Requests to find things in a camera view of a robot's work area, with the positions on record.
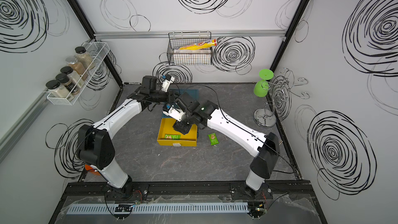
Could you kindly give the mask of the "green cookie packet two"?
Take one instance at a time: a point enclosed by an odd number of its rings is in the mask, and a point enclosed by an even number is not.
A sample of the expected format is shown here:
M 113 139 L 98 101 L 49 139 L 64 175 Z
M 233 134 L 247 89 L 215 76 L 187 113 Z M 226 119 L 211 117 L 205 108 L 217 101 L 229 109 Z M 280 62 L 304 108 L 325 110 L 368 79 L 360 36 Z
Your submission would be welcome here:
M 217 144 L 219 144 L 218 138 L 217 138 L 217 136 L 216 136 L 215 133 L 209 134 L 209 135 L 208 135 L 208 138 L 209 138 L 209 140 L 210 140 L 210 144 L 211 144 L 211 145 L 217 145 Z

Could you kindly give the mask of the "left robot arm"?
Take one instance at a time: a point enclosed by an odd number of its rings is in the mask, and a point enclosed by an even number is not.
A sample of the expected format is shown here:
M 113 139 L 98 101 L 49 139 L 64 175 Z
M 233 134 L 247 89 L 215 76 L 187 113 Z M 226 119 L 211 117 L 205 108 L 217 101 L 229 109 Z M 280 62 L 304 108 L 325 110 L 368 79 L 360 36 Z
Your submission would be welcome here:
M 141 86 L 102 120 L 83 125 L 78 131 L 76 157 L 98 171 L 118 197 L 128 199 L 133 194 L 132 179 L 117 163 L 112 139 L 133 117 L 151 104 L 172 103 L 177 94 L 169 90 L 176 78 L 170 74 L 160 79 L 144 76 Z

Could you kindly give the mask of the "teal drawer cabinet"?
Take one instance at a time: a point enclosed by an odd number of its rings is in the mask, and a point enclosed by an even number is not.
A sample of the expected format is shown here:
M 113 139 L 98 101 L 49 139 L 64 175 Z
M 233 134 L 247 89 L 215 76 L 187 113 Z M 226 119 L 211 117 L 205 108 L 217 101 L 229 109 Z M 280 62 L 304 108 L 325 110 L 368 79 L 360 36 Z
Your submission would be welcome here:
M 178 92 L 179 97 L 176 99 L 176 101 L 173 104 L 169 105 L 173 106 L 176 109 L 184 111 L 185 113 L 184 115 L 186 115 L 188 108 L 192 107 L 199 97 L 199 91 L 197 89 L 182 89 L 182 90 L 171 90 L 171 91 Z

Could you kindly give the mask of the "yellow top drawer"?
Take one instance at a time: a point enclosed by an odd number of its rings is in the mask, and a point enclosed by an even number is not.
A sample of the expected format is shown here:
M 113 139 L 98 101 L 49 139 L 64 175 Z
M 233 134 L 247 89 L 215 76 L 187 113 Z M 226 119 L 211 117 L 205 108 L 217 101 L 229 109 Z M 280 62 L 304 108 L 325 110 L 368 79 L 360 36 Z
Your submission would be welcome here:
M 198 139 L 198 128 L 193 125 L 188 134 L 181 134 L 174 130 L 176 120 L 173 118 L 162 118 L 157 142 L 161 146 L 174 147 L 196 147 Z

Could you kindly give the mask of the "green cookie packet one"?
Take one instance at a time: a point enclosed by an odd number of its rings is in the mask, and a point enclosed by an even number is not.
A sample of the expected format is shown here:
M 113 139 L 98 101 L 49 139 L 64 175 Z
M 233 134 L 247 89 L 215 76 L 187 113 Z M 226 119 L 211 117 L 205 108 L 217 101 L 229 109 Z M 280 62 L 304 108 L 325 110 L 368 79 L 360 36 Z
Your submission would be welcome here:
M 180 138 L 180 134 L 166 134 L 164 137 L 165 140 L 180 140 Z

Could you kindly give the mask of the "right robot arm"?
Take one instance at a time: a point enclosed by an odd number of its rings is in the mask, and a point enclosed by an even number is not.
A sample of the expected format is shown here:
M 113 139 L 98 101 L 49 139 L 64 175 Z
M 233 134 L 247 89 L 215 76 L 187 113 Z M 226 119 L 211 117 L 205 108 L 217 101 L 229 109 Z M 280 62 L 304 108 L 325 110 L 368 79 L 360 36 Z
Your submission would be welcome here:
M 186 92 L 163 107 L 163 114 L 176 120 L 173 129 L 187 134 L 192 126 L 202 125 L 233 140 L 253 156 L 246 187 L 256 192 L 271 177 L 280 154 L 279 141 L 274 133 L 265 134 L 247 127 L 227 115 L 212 101 L 198 102 Z

